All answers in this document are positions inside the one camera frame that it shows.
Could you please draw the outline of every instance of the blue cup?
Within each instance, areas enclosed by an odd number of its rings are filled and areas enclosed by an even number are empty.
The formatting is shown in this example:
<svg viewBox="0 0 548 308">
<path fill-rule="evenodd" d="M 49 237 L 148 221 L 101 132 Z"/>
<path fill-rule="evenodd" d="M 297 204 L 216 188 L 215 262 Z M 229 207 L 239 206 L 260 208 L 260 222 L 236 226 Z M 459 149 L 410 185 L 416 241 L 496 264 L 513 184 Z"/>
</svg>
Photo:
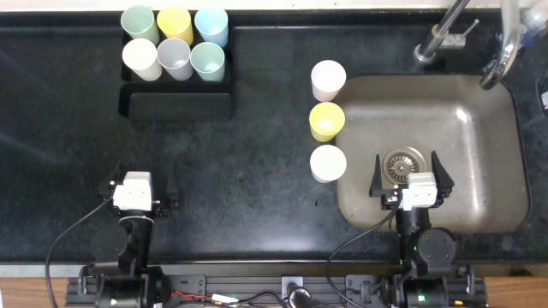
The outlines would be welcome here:
<svg viewBox="0 0 548 308">
<path fill-rule="evenodd" d="M 201 9 L 194 24 L 206 42 L 224 47 L 229 42 L 229 16 L 224 9 Z"/>
</svg>

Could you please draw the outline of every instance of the wooden floor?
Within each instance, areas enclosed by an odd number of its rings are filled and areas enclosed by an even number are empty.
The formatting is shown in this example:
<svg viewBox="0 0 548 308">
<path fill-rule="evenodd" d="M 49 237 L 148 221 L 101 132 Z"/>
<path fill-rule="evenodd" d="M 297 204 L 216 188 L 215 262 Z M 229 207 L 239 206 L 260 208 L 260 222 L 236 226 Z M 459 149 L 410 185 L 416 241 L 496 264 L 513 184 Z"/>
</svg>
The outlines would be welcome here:
<svg viewBox="0 0 548 308">
<path fill-rule="evenodd" d="M 492 277 L 485 279 L 491 308 L 548 307 L 548 278 Z M 51 281 L 63 306 L 65 278 Z M 51 307 L 43 278 L 0 278 L 3 308 Z"/>
</svg>

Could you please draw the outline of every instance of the plastic cup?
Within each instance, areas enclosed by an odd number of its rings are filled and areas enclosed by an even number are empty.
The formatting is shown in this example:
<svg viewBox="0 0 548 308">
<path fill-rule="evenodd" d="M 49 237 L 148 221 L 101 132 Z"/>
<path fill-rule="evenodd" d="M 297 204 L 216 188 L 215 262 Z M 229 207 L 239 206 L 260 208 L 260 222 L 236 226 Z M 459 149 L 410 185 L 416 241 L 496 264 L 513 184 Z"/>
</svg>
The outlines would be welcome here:
<svg viewBox="0 0 548 308">
<path fill-rule="evenodd" d="M 346 71 L 338 62 L 325 60 L 312 69 L 312 93 L 320 102 L 330 102 L 346 82 Z"/>
<path fill-rule="evenodd" d="M 343 176 L 346 171 L 346 157 L 334 145 L 322 145 L 310 156 L 312 176 L 320 183 L 329 183 Z"/>
<path fill-rule="evenodd" d="M 122 28 L 134 39 L 148 39 L 154 44 L 160 41 L 158 27 L 154 22 L 154 13 L 144 5 L 135 5 L 126 9 L 120 19 Z"/>
<path fill-rule="evenodd" d="M 180 38 L 168 38 L 160 43 L 158 62 L 176 80 L 187 80 L 194 72 L 190 64 L 190 47 Z"/>
<path fill-rule="evenodd" d="M 190 13 L 183 7 L 168 7 L 158 13 L 158 26 L 169 39 L 183 39 L 188 45 L 194 41 Z"/>
<path fill-rule="evenodd" d="M 210 42 L 197 44 L 190 53 L 190 62 L 204 81 L 223 80 L 224 51 L 219 45 Z"/>
<path fill-rule="evenodd" d="M 345 117 L 341 107 L 331 102 L 325 102 L 312 108 L 308 120 L 312 136 L 317 141 L 327 142 L 343 129 Z"/>
<path fill-rule="evenodd" d="M 201 9 L 194 25 L 206 42 L 224 47 L 229 42 L 229 16 L 224 9 Z"/>
<path fill-rule="evenodd" d="M 154 81 L 162 75 L 162 67 L 156 55 L 156 46 L 150 40 L 136 38 L 123 48 L 122 60 L 142 79 Z"/>
</svg>

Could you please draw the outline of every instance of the black countertop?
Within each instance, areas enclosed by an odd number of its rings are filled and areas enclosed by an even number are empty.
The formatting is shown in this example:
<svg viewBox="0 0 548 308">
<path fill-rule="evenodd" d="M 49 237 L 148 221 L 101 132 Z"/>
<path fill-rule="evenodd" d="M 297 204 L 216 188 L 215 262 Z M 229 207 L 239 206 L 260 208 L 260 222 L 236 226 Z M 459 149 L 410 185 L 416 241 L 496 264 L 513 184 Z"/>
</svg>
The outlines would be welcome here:
<svg viewBox="0 0 548 308">
<path fill-rule="evenodd" d="M 412 50 L 439 13 L 233 12 L 235 116 L 231 121 L 135 123 L 118 114 L 122 29 L 118 14 L 3 14 L 0 18 L 0 262 L 42 262 L 51 242 L 98 203 L 97 184 L 116 160 L 152 171 L 164 189 L 175 163 L 181 209 L 159 218 L 154 263 L 325 260 L 360 233 L 337 207 L 337 184 L 320 185 L 309 157 L 320 145 L 308 113 L 310 71 L 333 59 L 364 74 L 481 74 L 496 50 L 498 12 L 479 17 L 464 50 L 418 66 Z M 457 234 L 457 262 L 548 260 L 548 120 L 535 80 L 546 72 L 541 39 L 514 63 L 515 94 L 531 210 L 512 234 Z M 107 210 L 56 249 L 57 262 L 92 260 Z M 397 238 L 377 233 L 341 258 L 395 262 Z"/>
</svg>

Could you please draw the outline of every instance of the sink basin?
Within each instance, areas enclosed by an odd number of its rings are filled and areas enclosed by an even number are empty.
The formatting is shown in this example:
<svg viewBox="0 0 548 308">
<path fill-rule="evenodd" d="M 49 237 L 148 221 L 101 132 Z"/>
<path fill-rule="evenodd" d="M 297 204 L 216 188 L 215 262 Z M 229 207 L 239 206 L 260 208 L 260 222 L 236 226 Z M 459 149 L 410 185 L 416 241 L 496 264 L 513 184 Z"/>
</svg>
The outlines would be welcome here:
<svg viewBox="0 0 548 308">
<path fill-rule="evenodd" d="M 388 214 L 370 198 L 375 156 L 383 186 L 409 172 L 432 171 L 436 151 L 455 186 L 430 210 L 433 227 L 455 232 L 516 230 L 529 210 L 512 95 L 482 90 L 479 76 L 362 76 L 336 98 L 346 115 L 337 135 L 348 167 L 338 180 L 338 205 L 350 223 L 370 228 Z"/>
</svg>

